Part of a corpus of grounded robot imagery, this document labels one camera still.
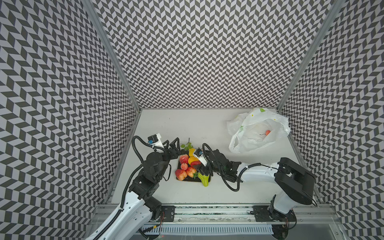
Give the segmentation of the yellow fake pear with leaves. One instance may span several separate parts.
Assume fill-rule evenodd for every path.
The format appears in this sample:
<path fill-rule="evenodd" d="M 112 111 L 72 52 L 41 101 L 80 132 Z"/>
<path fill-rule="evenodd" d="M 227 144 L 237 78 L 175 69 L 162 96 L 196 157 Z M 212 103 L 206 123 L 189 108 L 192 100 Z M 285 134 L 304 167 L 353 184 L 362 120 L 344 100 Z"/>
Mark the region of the yellow fake pear with leaves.
<path fill-rule="evenodd" d="M 181 154 L 188 155 L 189 157 L 193 157 L 194 152 L 196 151 L 190 139 L 188 139 L 186 143 L 181 144 L 180 148 L 181 148 Z"/>

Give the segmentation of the white plastic bag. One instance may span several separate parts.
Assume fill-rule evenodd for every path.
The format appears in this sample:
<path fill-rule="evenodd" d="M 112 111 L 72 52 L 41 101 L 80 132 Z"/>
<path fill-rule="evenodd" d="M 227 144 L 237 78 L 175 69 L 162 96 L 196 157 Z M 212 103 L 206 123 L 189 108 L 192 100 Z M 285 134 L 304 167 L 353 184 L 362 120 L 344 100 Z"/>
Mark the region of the white plastic bag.
<path fill-rule="evenodd" d="M 270 130 L 271 133 L 262 139 L 260 134 L 266 130 Z M 231 136 L 229 150 L 234 154 L 241 154 L 274 144 L 287 137 L 291 128 L 288 117 L 267 108 L 254 108 L 228 121 L 227 131 Z"/>

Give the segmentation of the red fake strawberry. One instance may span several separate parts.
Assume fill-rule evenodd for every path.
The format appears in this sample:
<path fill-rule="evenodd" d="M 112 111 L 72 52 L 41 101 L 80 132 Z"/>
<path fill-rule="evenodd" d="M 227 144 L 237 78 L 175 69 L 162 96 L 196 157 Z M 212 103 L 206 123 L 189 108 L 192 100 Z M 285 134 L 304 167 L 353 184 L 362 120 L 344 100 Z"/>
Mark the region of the red fake strawberry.
<path fill-rule="evenodd" d="M 183 181 L 184 179 L 186 179 L 188 177 L 187 172 L 185 170 L 182 170 L 182 169 L 177 169 L 175 171 L 175 175 L 179 181 Z"/>

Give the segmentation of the small peach fake cherry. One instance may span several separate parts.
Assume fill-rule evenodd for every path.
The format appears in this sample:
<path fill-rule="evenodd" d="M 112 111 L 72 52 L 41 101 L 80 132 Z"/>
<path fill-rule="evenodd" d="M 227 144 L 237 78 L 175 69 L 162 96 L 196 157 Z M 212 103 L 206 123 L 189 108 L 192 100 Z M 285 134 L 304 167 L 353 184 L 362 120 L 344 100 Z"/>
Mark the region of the small peach fake cherry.
<path fill-rule="evenodd" d="M 187 163 L 182 163 L 181 164 L 181 169 L 186 171 L 188 169 L 189 165 Z"/>

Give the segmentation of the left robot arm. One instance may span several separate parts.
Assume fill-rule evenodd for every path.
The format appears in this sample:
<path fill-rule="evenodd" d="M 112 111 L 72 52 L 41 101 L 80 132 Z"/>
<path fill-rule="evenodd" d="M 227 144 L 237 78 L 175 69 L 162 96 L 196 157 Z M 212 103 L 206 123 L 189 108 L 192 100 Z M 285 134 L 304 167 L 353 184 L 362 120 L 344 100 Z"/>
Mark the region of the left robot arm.
<path fill-rule="evenodd" d="M 181 154 L 179 138 L 161 141 L 160 134 L 144 141 L 132 138 L 131 146 L 141 164 L 133 170 L 123 190 L 120 204 L 107 219 L 88 236 L 89 240 L 128 240 L 139 232 L 146 240 L 154 240 L 142 229 L 150 221 L 162 220 L 162 203 L 153 197 L 171 169 L 170 161 Z"/>

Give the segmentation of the dark red fake fruit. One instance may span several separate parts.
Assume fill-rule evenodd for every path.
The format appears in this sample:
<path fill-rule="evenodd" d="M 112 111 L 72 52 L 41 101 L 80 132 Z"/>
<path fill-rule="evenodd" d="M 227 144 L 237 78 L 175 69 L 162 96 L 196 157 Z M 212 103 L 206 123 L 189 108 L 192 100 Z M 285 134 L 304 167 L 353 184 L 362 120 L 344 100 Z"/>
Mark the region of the dark red fake fruit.
<path fill-rule="evenodd" d="M 202 165 L 200 161 L 194 161 L 194 162 L 191 162 L 190 164 L 191 167 L 200 166 L 200 165 Z"/>

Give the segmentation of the orange yellow fake fruit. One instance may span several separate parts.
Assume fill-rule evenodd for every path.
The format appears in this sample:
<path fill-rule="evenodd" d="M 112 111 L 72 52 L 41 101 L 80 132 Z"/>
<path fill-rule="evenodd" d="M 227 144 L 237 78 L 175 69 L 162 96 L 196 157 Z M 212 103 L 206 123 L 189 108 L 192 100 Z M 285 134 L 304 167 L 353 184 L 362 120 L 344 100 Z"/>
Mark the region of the orange yellow fake fruit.
<path fill-rule="evenodd" d="M 196 162 L 196 161 L 198 161 L 196 157 L 189 157 L 188 164 L 191 165 L 193 162 Z"/>

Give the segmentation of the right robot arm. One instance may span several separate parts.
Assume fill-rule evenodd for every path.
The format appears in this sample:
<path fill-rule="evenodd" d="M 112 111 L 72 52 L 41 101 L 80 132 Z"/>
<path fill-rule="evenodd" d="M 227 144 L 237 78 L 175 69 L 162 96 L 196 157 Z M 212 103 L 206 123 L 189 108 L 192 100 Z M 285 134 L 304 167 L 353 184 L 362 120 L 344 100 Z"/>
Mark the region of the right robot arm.
<path fill-rule="evenodd" d="M 270 165 L 233 162 L 219 150 L 213 151 L 208 144 L 193 151 L 193 156 L 202 163 L 198 167 L 198 176 L 204 182 L 217 173 L 233 192 L 238 192 L 241 183 L 245 182 L 266 182 L 279 186 L 281 191 L 263 209 L 273 221 L 287 219 L 297 205 L 317 205 L 313 199 L 314 174 L 289 158 L 281 158 Z"/>

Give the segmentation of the green fake fruit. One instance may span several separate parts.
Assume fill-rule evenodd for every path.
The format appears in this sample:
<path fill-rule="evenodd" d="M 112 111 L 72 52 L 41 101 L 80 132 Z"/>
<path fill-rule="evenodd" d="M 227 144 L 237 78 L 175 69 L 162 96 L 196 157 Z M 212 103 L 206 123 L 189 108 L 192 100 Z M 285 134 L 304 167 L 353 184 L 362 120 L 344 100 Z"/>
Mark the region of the green fake fruit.
<path fill-rule="evenodd" d="M 198 172 L 198 178 L 200 179 L 204 187 L 209 186 L 210 177 L 210 174 L 203 175 L 202 173 Z"/>

